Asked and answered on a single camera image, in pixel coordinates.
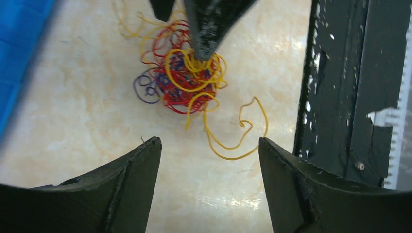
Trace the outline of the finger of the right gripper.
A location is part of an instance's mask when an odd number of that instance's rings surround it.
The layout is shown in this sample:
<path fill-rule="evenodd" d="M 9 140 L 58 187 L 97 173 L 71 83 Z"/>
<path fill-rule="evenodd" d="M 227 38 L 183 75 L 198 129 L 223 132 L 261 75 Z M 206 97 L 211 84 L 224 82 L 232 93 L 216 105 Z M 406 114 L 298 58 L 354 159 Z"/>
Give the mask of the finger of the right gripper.
<path fill-rule="evenodd" d="M 197 60 L 208 61 L 255 0 L 185 0 L 191 46 Z"/>
<path fill-rule="evenodd" d="M 175 0 L 149 0 L 156 19 L 167 22 L 172 14 Z"/>

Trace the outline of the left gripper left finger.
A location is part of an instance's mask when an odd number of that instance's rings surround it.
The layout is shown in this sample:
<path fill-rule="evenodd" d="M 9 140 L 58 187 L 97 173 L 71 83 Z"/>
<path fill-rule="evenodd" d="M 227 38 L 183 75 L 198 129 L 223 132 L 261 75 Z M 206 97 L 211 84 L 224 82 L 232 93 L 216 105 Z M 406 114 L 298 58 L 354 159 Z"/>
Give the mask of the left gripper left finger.
<path fill-rule="evenodd" d="M 131 152 L 60 185 L 0 187 L 3 233 L 143 233 L 162 143 L 152 137 Z"/>

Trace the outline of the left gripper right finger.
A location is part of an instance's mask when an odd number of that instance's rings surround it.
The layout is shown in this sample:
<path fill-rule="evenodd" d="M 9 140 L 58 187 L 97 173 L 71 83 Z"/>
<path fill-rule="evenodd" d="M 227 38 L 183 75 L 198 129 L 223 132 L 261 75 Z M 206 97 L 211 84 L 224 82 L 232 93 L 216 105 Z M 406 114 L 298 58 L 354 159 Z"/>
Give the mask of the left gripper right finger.
<path fill-rule="evenodd" d="M 268 138 L 258 144 L 276 233 L 409 233 L 412 194 L 329 173 Z"/>

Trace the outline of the coloured wire ball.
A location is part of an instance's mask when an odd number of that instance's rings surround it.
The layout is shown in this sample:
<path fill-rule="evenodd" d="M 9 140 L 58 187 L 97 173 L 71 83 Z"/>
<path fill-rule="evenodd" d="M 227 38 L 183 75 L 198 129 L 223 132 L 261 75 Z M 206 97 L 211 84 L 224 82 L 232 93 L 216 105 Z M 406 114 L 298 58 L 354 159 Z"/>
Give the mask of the coloured wire ball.
<path fill-rule="evenodd" d="M 140 60 L 148 66 L 132 87 L 144 103 L 162 103 L 178 114 L 204 111 L 217 91 L 227 87 L 227 63 L 217 54 L 200 61 L 194 56 L 186 20 L 153 29 L 141 42 Z"/>

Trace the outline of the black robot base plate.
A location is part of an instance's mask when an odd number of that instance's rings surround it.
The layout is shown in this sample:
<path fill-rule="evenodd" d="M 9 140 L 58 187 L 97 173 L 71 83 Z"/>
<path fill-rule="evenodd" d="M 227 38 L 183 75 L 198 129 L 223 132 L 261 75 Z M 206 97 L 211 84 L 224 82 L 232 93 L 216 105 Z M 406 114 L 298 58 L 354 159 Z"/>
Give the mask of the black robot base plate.
<path fill-rule="evenodd" d="M 383 187 L 412 22 L 409 0 L 314 0 L 293 153 L 340 177 Z"/>

